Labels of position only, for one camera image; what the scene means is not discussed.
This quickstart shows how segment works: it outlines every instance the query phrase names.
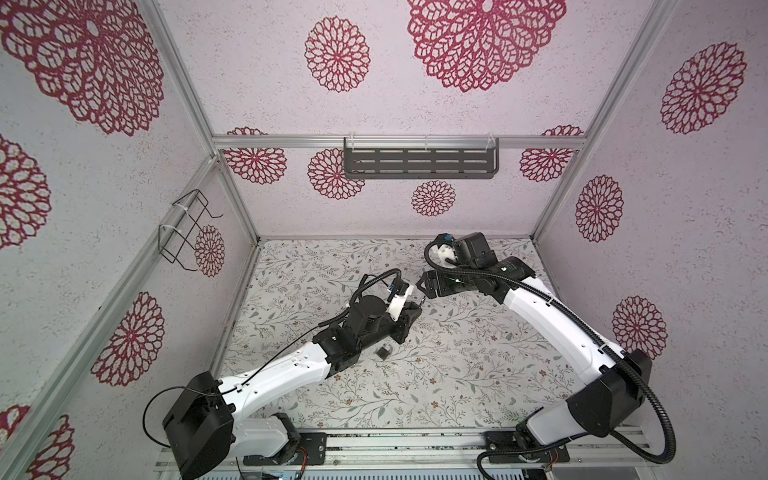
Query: black mounting plate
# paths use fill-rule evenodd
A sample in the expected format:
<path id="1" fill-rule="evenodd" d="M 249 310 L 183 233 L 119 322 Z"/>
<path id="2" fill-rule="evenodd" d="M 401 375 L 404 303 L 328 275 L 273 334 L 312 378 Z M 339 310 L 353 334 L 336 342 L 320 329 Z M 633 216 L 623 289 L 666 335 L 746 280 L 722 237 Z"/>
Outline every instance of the black mounting plate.
<path id="1" fill-rule="evenodd" d="M 301 440 L 299 440 L 299 446 L 296 447 L 296 454 L 290 459 L 290 462 L 284 465 L 301 465 L 304 462 L 304 455 L 299 450 L 299 447 L 304 447 L 306 450 L 307 465 L 322 465 L 326 461 L 327 438 L 328 435 L 326 433 L 302 433 Z M 274 466 L 275 462 L 271 458 L 266 458 L 261 455 L 248 455 L 243 457 L 243 465 L 249 467 L 258 467 L 262 465 Z"/>
<path id="2" fill-rule="evenodd" d="M 519 450 L 520 447 L 512 437 L 514 433 L 514 430 L 486 432 L 484 435 L 485 449 L 489 452 L 493 452 L 495 450 Z M 568 454 L 568 449 L 565 447 L 565 445 L 556 449 L 549 449 L 546 452 L 535 453 L 527 456 L 532 457 L 528 459 L 528 462 L 520 458 L 520 455 L 493 455 L 492 457 L 488 457 L 488 460 L 490 463 L 550 463 L 555 459 L 557 459 L 557 463 L 568 463 L 571 460 L 571 456 Z"/>

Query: red flower pattern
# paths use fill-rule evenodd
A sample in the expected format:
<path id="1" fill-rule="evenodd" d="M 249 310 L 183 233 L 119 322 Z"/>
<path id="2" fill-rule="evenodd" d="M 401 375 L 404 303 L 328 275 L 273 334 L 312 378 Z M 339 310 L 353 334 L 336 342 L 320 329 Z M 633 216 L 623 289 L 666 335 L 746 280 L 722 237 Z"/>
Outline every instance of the red flower pattern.
<path id="1" fill-rule="evenodd" d="M 408 0 L 414 55 L 445 87 L 509 81 L 552 38 L 565 0 Z"/>
<path id="2" fill-rule="evenodd" d="M 366 185 L 365 180 L 346 177 L 343 152 L 338 148 L 317 152 L 310 160 L 306 174 L 315 190 L 337 200 L 354 197 Z"/>
<path id="3" fill-rule="evenodd" d="M 306 66 L 330 91 L 349 91 L 366 77 L 371 58 L 360 29 L 344 18 L 326 17 L 304 42 Z"/>
<path id="4" fill-rule="evenodd" d="M 628 296 L 622 300 L 616 305 L 613 324 L 616 340 L 628 352 L 640 349 L 655 359 L 667 346 L 667 324 L 645 298 Z"/>
<path id="5" fill-rule="evenodd" d="M 0 449 L 2 449 L 5 441 L 11 437 L 11 434 L 16 430 L 16 426 L 24 418 L 24 415 L 27 415 L 28 411 L 28 406 L 14 405 L 0 413 Z"/>
<path id="6" fill-rule="evenodd" d="M 164 335 L 165 318 L 157 299 L 148 292 L 139 293 L 133 308 L 125 314 L 91 367 L 91 373 L 99 383 L 112 386 L 126 386 L 139 380 L 157 358 Z"/>
<path id="7" fill-rule="evenodd" d="M 37 234 L 51 211 L 50 196 L 37 161 L 0 135 L 0 250 Z"/>
<path id="8" fill-rule="evenodd" d="M 229 135 L 266 135 L 249 127 L 228 131 Z M 286 172 L 286 156 L 282 148 L 235 148 L 223 151 L 232 171 L 255 184 L 277 182 Z"/>
<path id="9" fill-rule="evenodd" d="M 544 132 L 544 135 L 582 135 L 584 132 L 573 125 L 558 125 Z M 574 151 L 568 148 L 529 148 L 520 158 L 523 176 L 537 182 L 560 177 Z"/>
<path id="10" fill-rule="evenodd" d="M 593 178 L 576 202 L 576 225 L 581 235 L 595 243 L 607 239 L 619 226 L 623 207 L 617 181 L 606 175 Z"/>
<path id="11" fill-rule="evenodd" d="M 411 196 L 411 205 L 425 217 L 444 214 L 456 200 L 456 192 L 446 182 L 431 180 L 419 185 Z"/>
<path id="12" fill-rule="evenodd" d="M 43 449 L 27 468 L 25 480 L 61 480 L 69 472 L 69 461 L 74 453 L 72 436 L 74 428 L 69 425 L 69 415 L 62 415 L 56 430 L 45 439 Z"/>
<path id="13" fill-rule="evenodd" d="M 1 0 L 0 30 L 40 91 L 77 120 L 133 135 L 159 116 L 163 70 L 131 0 Z"/>
<path id="14" fill-rule="evenodd" d="M 661 121 L 676 134 L 711 124 L 736 99 L 745 69 L 736 44 L 724 41 L 697 52 L 672 76 L 661 99 Z"/>
<path id="15" fill-rule="evenodd" d="M 205 276 L 216 276 L 224 265 L 224 240 L 213 225 L 200 229 L 194 243 L 194 258 Z"/>

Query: wire rack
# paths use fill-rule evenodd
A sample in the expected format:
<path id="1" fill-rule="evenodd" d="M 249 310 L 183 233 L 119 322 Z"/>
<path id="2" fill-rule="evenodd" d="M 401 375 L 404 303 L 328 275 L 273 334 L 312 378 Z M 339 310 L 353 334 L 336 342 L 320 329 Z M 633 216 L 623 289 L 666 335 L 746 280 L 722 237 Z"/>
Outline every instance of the wire rack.
<path id="1" fill-rule="evenodd" d="M 196 205 L 195 202 L 197 202 L 199 205 L 202 206 L 200 213 L 198 213 L 196 216 L 190 213 L 190 210 L 192 210 L 193 207 Z M 190 243 L 188 239 L 189 239 L 189 236 L 192 234 L 192 232 L 195 230 L 195 228 L 197 228 L 197 230 L 199 231 L 202 231 L 203 228 L 200 226 L 199 221 L 200 221 L 200 218 L 203 216 L 203 214 L 208 214 L 208 217 L 210 218 L 223 217 L 223 214 L 213 215 L 210 212 L 210 210 L 208 210 L 208 204 L 209 204 L 208 199 L 205 197 L 203 192 L 201 192 L 198 189 L 189 191 L 188 193 L 182 195 L 178 200 L 173 202 L 173 206 L 182 209 L 184 211 L 184 215 L 176 222 L 175 225 L 168 225 L 166 223 L 163 223 L 157 226 L 157 251 L 160 253 L 160 255 L 163 256 L 165 260 L 168 260 L 171 263 L 178 263 L 179 265 L 181 265 L 181 268 L 189 272 L 197 272 L 197 268 L 187 268 L 186 266 L 184 266 L 184 264 L 179 259 L 179 254 L 184 248 L 184 245 L 188 245 L 193 251 L 196 250 L 194 245 L 192 245 L 192 243 Z M 193 223 L 189 231 L 187 231 L 186 233 L 184 233 L 179 228 L 179 225 L 184 218 L 191 219 Z M 170 235 L 168 235 L 165 241 L 163 241 L 163 236 L 168 230 L 170 230 Z M 167 247 L 168 247 L 168 244 L 175 237 L 181 238 L 181 244 L 179 245 L 178 249 L 176 249 L 176 251 L 173 252 L 169 250 Z"/>

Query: floral tabletop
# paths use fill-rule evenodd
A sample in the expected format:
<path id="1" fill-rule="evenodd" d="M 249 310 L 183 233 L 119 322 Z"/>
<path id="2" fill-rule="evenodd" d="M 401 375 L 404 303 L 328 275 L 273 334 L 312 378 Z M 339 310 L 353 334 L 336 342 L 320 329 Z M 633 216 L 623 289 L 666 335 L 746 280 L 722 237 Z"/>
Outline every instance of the floral tabletop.
<path id="1" fill-rule="evenodd" d="M 230 375 L 261 365 L 318 322 L 339 313 L 364 273 L 398 267 L 415 283 L 427 240 L 271 240 L 263 244 L 223 365 Z M 490 240 L 548 282 L 529 240 Z M 369 293 L 385 296 L 383 285 Z M 423 295 L 416 291 L 415 299 Z M 579 380 L 537 331 L 477 292 L 427 300 L 408 339 L 385 339 L 352 368 L 272 402 L 297 427 L 512 426 L 567 397 Z M 300 342 L 311 341 L 312 336 Z M 375 351 L 388 343 L 392 354 Z"/>

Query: large red flower motif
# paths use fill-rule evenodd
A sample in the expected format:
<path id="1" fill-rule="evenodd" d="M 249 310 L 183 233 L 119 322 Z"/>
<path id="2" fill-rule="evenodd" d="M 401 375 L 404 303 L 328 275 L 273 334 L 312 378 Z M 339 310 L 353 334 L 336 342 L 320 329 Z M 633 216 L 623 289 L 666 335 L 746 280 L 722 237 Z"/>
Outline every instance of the large red flower motif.
<path id="1" fill-rule="evenodd" d="M 37 161 L 0 135 L 0 249 L 37 234 L 51 211 L 50 196 Z"/>
<path id="2" fill-rule="evenodd" d="M 453 206 L 456 192 L 450 184 L 439 180 L 431 180 L 419 185 L 411 196 L 411 205 L 425 217 L 436 217 L 444 214 Z"/>
<path id="3" fill-rule="evenodd" d="M 408 0 L 414 55 L 445 87 L 488 90 L 528 67 L 565 0 Z"/>
<path id="4" fill-rule="evenodd" d="M 591 242 L 607 239 L 619 226 L 624 200 L 619 184 L 612 177 L 600 175 L 581 190 L 576 202 L 576 225 Z"/>
<path id="5" fill-rule="evenodd" d="M 581 135 L 584 132 L 573 125 L 558 125 L 544 135 Z M 524 177 L 545 182 L 560 177 L 574 151 L 568 148 L 529 148 L 520 158 L 520 171 Z"/>
<path id="6" fill-rule="evenodd" d="M 736 44 L 724 41 L 697 52 L 672 76 L 661 99 L 661 121 L 676 134 L 711 124 L 736 98 L 745 69 Z"/>
<path id="7" fill-rule="evenodd" d="M 266 135 L 256 128 L 238 127 L 229 135 Z M 236 148 L 223 151 L 232 171 L 255 184 L 277 182 L 286 173 L 286 156 L 282 148 Z"/>
<path id="8" fill-rule="evenodd" d="M 366 184 L 365 180 L 346 177 L 343 152 L 338 148 L 317 152 L 310 160 L 306 174 L 315 190 L 337 200 L 354 197 Z"/>
<path id="9" fill-rule="evenodd" d="M 304 42 L 306 66 L 331 91 L 349 91 L 366 77 L 371 58 L 366 38 L 344 18 L 326 17 Z"/>
<path id="10" fill-rule="evenodd" d="M 61 480 L 69 472 L 69 461 L 74 453 L 72 436 L 74 428 L 69 425 L 69 415 L 62 415 L 56 430 L 45 439 L 43 449 L 27 468 L 25 480 Z"/>
<path id="11" fill-rule="evenodd" d="M 667 346 L 667 324 L 661 312 L 645 298 L 628 296 L 616 305 L 614 335 L 628 352 L 640 349 L 655 359 Z"/>
<path id="12" fill-rule="evenodd" d="M 99 383 L 126 386 L 149 370 L 163 346 L 165 318 L 157 300 L 139 293 L 131 310 L 101 351 L 91 373 Z"/>
<path id="13" fill-rule="evenodd" d="M 40 91 L 79 121 L 133 135 L 159 115 L 163 70 L 131 0 L 0 0 L 0 30 Z"/>
<path id="14" fill-rule="evenodd" d="M 28 411 L 28 406 L 14 405 L 0 413 L 0 449 L 2 449 L 5 441 L 11 437 L 11 434 L 16 430 L 16 426 L 24 418 L 24 415 L 27 415 Z"/>
<path id="15" fill-rule="evenodd" d="M 213 225 L 200 229 L 194 243 L 194 258 L 205 276 L 216 276 L 224 265 L 224 240 Z"/>

